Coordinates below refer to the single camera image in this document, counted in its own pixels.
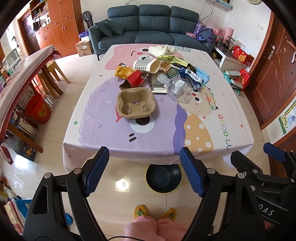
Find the throw pillow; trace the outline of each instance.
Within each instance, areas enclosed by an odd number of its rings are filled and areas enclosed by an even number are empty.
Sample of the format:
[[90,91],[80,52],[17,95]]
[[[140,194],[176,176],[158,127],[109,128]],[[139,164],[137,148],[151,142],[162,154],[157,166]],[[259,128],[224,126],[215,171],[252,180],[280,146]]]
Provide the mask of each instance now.
[[105,20],[102,20],[101,22],[95,23],[95,26],[107,37],[112,37],[113,32],[112,30],[108,27],[107,23]]
[[123,26],[121,24],[116,23],[112,19],[107,19],[106,23],[108,27],[117,35],[123,35]]

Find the tiled floor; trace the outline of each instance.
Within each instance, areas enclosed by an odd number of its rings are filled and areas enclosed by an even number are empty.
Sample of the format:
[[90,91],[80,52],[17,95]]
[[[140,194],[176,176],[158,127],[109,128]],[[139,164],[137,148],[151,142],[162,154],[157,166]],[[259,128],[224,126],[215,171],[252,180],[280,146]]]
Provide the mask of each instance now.
[[[36,142],[43,147],[43,154],[37,153],[35,162],[18,158],[12,166],[0,160],[0,166],[4,169],[10,187],[23,198],[33,197],[46,172],[52,172],[54,175],[67,173],[62,162],[62,142],[80,94],[99,61],[96,55],[73,55],[57,60],[57,64],[71,83],[59,82],[64,94],[59,100],[54,101],[54,110],[48,123],[40,126]],[[247,157],[264,173],[269,174],[268,157],[262,150],[265,142],[257,118],[246,96],[242,93],[238,98],[255,140]],[[221,157],[206,160],[204,163],[220,174],[237,173],[236,170],[228,168]],[[151,191],[144,181],[146,168],[147,164],[110,159],[96,191],[88,198],[92,211],[106,235],[123,235],[125,226],[133,221],[133,210],[137,204],[146,204],[154,218],[158,218],[167,207],[174,207],[178,212],[176,222],[190,223],[193,219],[201,199],[192,191],[187,177],[184,177],[181,187],[176,192],[169,195],[158,194]],[[128,187],[125,191],[117,188],[118,181],[122,179]],[[221,222],[225,198],[225,195],[221,195],[215,226]],[[71,214],[67,194],[63,195],[63,199],[66,212]],[[71,226],[71,230],[78,233],[75,224]]]

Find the clear plastic bottle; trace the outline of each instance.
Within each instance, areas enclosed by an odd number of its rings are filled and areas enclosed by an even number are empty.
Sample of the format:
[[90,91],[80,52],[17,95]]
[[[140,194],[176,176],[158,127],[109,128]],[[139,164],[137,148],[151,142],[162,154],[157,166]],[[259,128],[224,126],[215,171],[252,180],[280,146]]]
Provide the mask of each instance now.
[[186,79],[177,76],[169,79],[167,76],[159,74],[157,80],[166,86],[167,93],[173,101],[185,104],[189,102],[191,87]]

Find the white tissue paper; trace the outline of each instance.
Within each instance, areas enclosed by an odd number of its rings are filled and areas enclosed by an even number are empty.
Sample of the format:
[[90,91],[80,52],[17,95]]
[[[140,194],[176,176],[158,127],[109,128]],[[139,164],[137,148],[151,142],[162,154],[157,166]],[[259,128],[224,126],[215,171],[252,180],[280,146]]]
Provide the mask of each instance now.
[[164,47],[161,45],[157,45],[156,47],[150,46],[148,49],[148,52],[150,54],[152,54],[153,56],[158,57],[160,55],[172,55],[172,54],[176,53],[177,50],[176,49],[169,49],[168,45],[166,45]]

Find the metal screw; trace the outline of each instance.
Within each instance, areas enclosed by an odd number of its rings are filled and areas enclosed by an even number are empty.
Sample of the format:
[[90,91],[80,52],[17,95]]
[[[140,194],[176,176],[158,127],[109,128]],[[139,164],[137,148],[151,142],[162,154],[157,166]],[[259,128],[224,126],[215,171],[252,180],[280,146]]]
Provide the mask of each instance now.
[[51,176],[52,176],[52,174],[50,172],[47,172],[47,173],[44,174],[45,178],[50,178]]
[[81,168],[75,168],[73,171],[75,174],[81,173]]
[[237,176],[238,176],[240,179],[243,179],[243,178],[244,178],[244,174],[242,174],[241,172],[239,172],[239,173],[237,174]]
[[215,170],[213,168],[209,168],[209,169],[207,169],[207,173],[208,174],[214,174]]

